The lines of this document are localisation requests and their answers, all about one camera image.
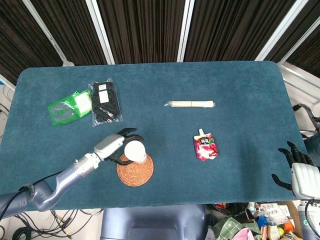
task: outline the white label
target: white label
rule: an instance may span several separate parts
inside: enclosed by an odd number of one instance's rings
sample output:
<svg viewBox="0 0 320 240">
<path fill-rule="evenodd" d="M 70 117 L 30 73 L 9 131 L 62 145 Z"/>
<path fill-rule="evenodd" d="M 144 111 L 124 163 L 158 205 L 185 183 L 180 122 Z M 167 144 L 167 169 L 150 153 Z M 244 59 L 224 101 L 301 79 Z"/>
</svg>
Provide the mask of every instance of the white label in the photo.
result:
<svg viewBox="0 0 320 240">
<path fill-rule="evenodd" d="M 107 91 L 107 90 L 105 90 L 105 91 L 100 91 L 100 92 L 99 92 L 99 98 L 100 98 L 100 103 L 101 103 L 101 104 L 104 104 L 104 103 L 109 102 L 108 91 Z"/>
<path fill-rule="evenodd" d="M 107 89 L 107 85 L 106 84 L 99 85 L 99 91 L 106 90 L 106 89 Z"/>
</svg>

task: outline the table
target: table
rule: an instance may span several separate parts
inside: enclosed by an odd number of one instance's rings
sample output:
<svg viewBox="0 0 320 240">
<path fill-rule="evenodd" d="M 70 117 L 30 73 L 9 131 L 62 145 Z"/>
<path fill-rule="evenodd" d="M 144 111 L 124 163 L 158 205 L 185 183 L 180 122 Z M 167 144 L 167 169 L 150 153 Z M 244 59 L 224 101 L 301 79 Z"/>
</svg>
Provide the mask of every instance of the table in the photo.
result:
<svg viewBox="0 0 320 240">
<path fill-rule="evenodd" d="M 92 127 L 91 114 L 53 126 L 48 104 L 112 77 L 123 122 Z M 214 100 L 215 108 L 164 107 Z M 151 179 L 124 185 L 106 161 L 70 189 L 55 209 L 292 200 L 277 186 L 291 173 L 278 148 L 305 152 L 278 66 L 269 61 L 146 63 L 28 68 L 18 79 L 0 145 L 0 194 L 71 165 L 106 136 L 138 128 L 154 161 Z M 193 136 L 212 133 L 219 156 L 196 158 Z M 55 179 L 49 180 L 55 186 Z"/>
</svg>

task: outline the floor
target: floor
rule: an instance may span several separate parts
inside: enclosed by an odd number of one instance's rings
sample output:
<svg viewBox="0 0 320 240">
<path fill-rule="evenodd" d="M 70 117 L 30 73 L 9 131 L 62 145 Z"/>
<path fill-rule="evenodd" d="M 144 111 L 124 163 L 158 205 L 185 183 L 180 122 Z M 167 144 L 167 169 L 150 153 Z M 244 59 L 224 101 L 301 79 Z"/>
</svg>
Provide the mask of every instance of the floor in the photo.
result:
<svg viewBox="0 0 320 240">
<path fill-rule="evenodd" d="M 284 65 L 286 65 L 287 67 L 294 68 L 294 66 L 289 65 L 289 63 L 285 63 Z M 295 68 L 295 70 L 302 74 L 308 74 L 299 68 Z M 307 89 L 308 91 L 313 92 L 317 96 L 320 96 L 320 89 L 315 89 L 312 85 L 308 85 L 307 83 L 301 81 L 299 78 L 288 74 L 288 72 L 286 72 L 283 69 L 281 71 L 282 71 L 282 75 L 286 79 L 290 80 L 291 83 L 302 86 L 304 89 Z M 304 103 L 312 109 L 312 111 L 316 116 L 320 116 L 320 104 L 313 105 L 313 103 L 315 102 L 315 99 L 302 93 L 301 91 L 297 90 L 296 88 L 292 87 L 289 84 L 286 84 L 285 86 L 286 86 L 292 105 L 295 105 L 297 103 Z M 5 105 L 8 109 L 10 108 L 13 95 L 14 95 L 14 92 L 12 90 L 9 90 L 7 86 L 4 87 L 3 85 L 0 85 L 0 103 Z M 0 106 L 0 109 L 3 110 L 5 113 L 7 113 L 3 107 Z M 307 129 L 307 130 L 314 129 L 313 125 L 311 124 L 308 118 L 308 115 L 303 110 L 299 110 L 298 112 L 296 112 L 295 117 L 300 129 Z M 7 116 L 3 112 L 0 112 L 0 136 L 4 132 L 6 121 L 7 121 Z M 79 233 L 72 236 L 72 238 L 75 240 L 98 240 L 100 237 L 101 222 L 102 222 L 102 216 L 103 216 L 102 212 L 98 214 L 99 210 L 100 209 L 86 209 L 84 211 L 87 214 L 84 214 L 80 211 L 78 211 L 76 214 L 76 212 L 74 211 L 71 216 L 72 219 L 74 218 L 74 221 L 71 223 L 70 226 L 68 226 L 65 229 L 65 232 L 69 235 L 74 234 L 86 223 L 86 221 L 88 221 L 88 219 L 91 217 L 90 214 L 92 214 L 92 217 L 90 221 L 87 223 L 87 225 Z M 56 211 L 56 214 L 59 217 L 62 217 L 64 214 L 66 214 L 66 212 L 67 212 L 66 210 L 58 210 Z M 42 228 L 49 229 L 50 227 L 52 229 L 55 226 L 57 226 L 56 223 L 53 223 L 54 217 L 50 211 L 46 211 L 46 212 L 28 211 L 26 213 L 32 218 L 36 226 L 40 229 Z M 0 225 L 5 228 L 5 236 L 3 238 L 4 240 L 11 240 L 14 232 L 18 228 L 24 227 L 24 224 L 21 222 L 21 220 L 16 217 L 5 218 L 0 222 Z M 62 232 L 60 232 L 59 234 L 61 236 L 66 236 L 66 234 Z M 33 234 L 32 237 L 34 237 L 33 239 L 35 240 L 42 239 L 42 237 L 37 236 L 36 233 Z M 59 240 L 61 238 L 53 236 L 53 237 L 50 237 L 50 239 Z"/>
</svg>

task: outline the white cup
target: white cup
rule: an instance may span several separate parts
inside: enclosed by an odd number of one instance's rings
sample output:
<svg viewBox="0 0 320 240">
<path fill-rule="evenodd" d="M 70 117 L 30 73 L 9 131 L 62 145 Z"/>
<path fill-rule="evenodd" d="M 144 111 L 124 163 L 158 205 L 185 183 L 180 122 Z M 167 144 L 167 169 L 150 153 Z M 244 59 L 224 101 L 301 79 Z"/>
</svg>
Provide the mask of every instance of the white cup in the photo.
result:
<svg viewBox="0 0 320 240">
<path fill-rule="evenodd" d="M 138 164 L 143 164 L 147 160 L 146 148 L 140 141 L 130 141 L 125 145 L 124 155 Z"/>
</svg>

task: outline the woven coaster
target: woven coaster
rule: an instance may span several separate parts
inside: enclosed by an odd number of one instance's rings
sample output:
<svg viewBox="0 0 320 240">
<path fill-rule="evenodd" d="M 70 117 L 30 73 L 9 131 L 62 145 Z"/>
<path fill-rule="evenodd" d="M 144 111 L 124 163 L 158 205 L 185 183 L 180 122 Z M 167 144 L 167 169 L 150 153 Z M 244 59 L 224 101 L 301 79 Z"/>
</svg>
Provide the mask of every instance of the woven coaster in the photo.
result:
<svg viewBox="0 0 320 240">
<path fill-rule="evenodd" d="M 120 159 L 124 162 L 128 161 L 128 158 L 122 154 Z M 138 187 L 145 184 L 152 176 L 154 172 L 154 162 L 151 157 L 147 155 L 144 163 L 133 162 L 129 165 L 116 165 L 116 172 L 125 185 L 130 187 Z"/>
</svg>

